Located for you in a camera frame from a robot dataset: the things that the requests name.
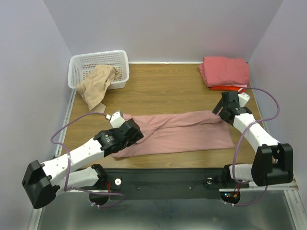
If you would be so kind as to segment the dusty pink t shirt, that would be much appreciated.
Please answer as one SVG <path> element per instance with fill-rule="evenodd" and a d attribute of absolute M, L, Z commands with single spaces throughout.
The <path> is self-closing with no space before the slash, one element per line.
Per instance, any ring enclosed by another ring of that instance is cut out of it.
<path fill-rule="evenodd" d="M 170 115 L 124 115 L 140 127 L 143 138 L 114 158 L 180 153 L 199 150 L 231 149 L 234 144 L 226 122 L 211 111 Z"/>

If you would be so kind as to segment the white plastic laundry basket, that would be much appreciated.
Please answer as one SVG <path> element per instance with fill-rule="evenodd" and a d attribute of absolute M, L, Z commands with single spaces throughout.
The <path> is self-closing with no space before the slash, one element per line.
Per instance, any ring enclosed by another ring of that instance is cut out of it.
<path fill-rule="evenodd" d="M 76 85 L 88 77 L 97 65 L 113 66 L 119 71 L 119 78 L 109 86 L 109 89 L 121 89 L 126 86 L 130 77 L 127 53 L 124 50 L 114 50 L 75 55 L 70 59 L 68 69 L 68 86 L 75 89 Z"/>

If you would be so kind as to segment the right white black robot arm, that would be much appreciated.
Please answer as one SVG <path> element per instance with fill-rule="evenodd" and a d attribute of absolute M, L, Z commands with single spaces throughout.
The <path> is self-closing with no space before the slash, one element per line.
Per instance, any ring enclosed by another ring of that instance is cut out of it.
<path fill-rule="evenodd" d="M 250 96 L 245 92 L 222 92 L 221 99 L 213 109 L 223 121 L 241 133 L 255 151 L 252 164 L 237 164 L 238 150 L 233 163 L 226 165 L 223 180 L 236 183 L 254 182 L 257 186 L 287 184 L 293 180 L 293 148 L 273 138 L 260 125 L 246 107 Z"/>

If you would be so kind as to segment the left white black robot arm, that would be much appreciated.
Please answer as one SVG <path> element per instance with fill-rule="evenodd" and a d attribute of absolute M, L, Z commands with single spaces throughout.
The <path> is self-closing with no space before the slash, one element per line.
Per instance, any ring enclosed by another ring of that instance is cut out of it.
<path fill-rule="evenodd" d="M 102 130 L 85 144 L 56 159 L 28 164 L 22 186 L 35 209 L 50 204 L 64 186 L 61 180 L 82 166 L 117 153 L 143 138 L 140 127 L 131 118 L 112 129 Z"/>

